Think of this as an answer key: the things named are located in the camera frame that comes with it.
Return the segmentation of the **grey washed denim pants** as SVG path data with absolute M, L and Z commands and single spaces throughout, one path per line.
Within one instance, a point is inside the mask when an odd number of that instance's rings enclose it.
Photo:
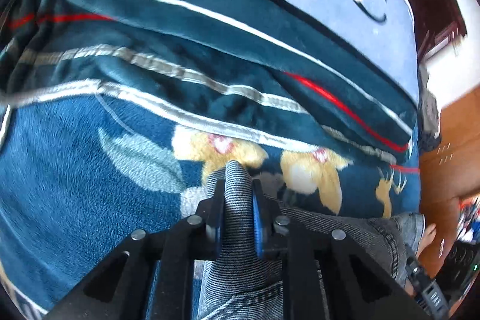
M 214 193 L 224 180 L 224 227 L 219 257 L 204 266 L 199 293 L 200 319 L 282 319 L 281 260 L 266 255 L 264 233 L 254 198 L 253 179 L 238 161 L 210 174 Z M 341 230 L 354 240 L 400 287 L 407 281 L 407 250 L 417 252 L 425 218 L 402 213 L 391 218 L 347 218 L 278 203 L 281 214 L 312 232 Z

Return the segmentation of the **blue fleece deer blanket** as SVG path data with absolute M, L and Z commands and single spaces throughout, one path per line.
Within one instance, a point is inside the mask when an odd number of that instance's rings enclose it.
M 308 227 L 346 232 L 400 285 L 425 231 L 422 215 L 391 211 L 391 192 L 408 188 L 393 170 L 202 132 L 101 93 L 2 105 L 1 140 L 1 302 L 13 319 L 43 319 L 126 235 L 191 215 L 216 179 L 227 232 L 220 259 L 193 270 L 198 319 L 283 316 L 280 267 L 254 249 L 254 180 Z

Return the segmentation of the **wooden wardrobe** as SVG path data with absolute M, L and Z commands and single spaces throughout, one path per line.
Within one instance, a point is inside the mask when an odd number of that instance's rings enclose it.
M 441 112 L 442 142 L 421 156 L 420 211 L 436 237 L 420 256 L 431 276 L 442 267 L 455 240 L 460 203 L 479 194 L 479 89 Z

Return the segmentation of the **black jacket clothes pile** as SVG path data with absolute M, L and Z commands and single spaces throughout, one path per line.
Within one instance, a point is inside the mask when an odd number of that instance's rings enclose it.
M 440 111 L 436 97 L 428 90 L 430 74 L 424 65 L 418 66 L 419 105 L 417 116 L 418 150 L 426 154 L 438 148 L 442 142 Z

